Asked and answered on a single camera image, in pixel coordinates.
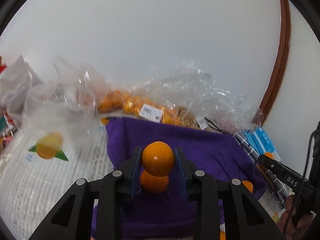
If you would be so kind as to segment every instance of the white wall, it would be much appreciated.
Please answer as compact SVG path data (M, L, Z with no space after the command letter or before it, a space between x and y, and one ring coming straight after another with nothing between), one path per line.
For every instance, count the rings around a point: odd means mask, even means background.
M115 85L183 60L258 106L276 58L279 0L28 0L0 37L47 82L56 54L87 61Z
M302 174L309 137L320 121L320 44L292 4L290 13L292 30L288 64L263 128L284 164Z

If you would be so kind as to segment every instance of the human hand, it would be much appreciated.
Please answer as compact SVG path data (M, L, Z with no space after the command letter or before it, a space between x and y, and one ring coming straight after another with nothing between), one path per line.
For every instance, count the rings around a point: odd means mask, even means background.
M287 197L287 199L285 200L285 209L286 211L282 214L279 222L277 223L277 226L279 227L279 229L281 230L281 232L283 232L284 230L284 226L285 226L285 222L288 218L290 209L292 208L294 203L294 195L290 195L289 197ZM292 217L296 214L296 208L293 209L292 211ZM313 213L309 213L309 214L305 214L302 216L302 218L299 220L299 222L297 223L297 227L295 228L293 223L292 223L292 217L289 220L289 224L287 227L287 232L286 232L286 239L287 240L298 240L301 238L301 236L304 234L304 232L307 230L307 228L310 226L313 218L314 218L314 214Z

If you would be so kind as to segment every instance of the purple towel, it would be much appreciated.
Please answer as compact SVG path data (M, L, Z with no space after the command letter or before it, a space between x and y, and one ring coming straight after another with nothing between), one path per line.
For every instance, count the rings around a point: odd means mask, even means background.
M132 118L110 121L108 155L115 169L129 159L135 146L144 149L155 141L163 141L172 149L181 146L186 158L215 179L251 181L253 194L260 198L267 186L251 159L230 135L193 130L166 124L157 124ZM185 202L180 194L175 169L169 174L168 189L159 195L142 190L121 210L124 238L181 238L194 234L196 202ZM223 223L222 202L220 222ZM96 208L92 233L95 235Z

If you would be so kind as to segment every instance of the transparent plastic wrap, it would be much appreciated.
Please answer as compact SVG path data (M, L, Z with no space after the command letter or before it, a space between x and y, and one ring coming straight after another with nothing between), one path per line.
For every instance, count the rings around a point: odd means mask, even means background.
M161 123L203 130L199 120L207 118L219 131L234 134L255 130L263 118L258 107L243 108L243 101L243 95L217 87L211 75L193 62L182 62L160 74L154 70L131 89L113 91L100 102L99 111L122 108L126 114L141 116L147 104L163 111Z
M42 158L58 156L64 142L81 147L84 138L94 139L99 130L96 98L110 91L89 65L76 68L57 57L54 66L59 79L30 89L22 116L24 134L37 142L30 151Z

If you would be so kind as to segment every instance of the price tag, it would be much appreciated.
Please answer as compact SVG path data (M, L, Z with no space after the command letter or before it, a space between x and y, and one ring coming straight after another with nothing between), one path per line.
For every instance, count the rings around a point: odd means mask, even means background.
M208 124L203 117L199 117L196 120L197 120L201 130L208 128Z
M149 121L160 123L163 110L148 104L144 104L139 112L139 115Z

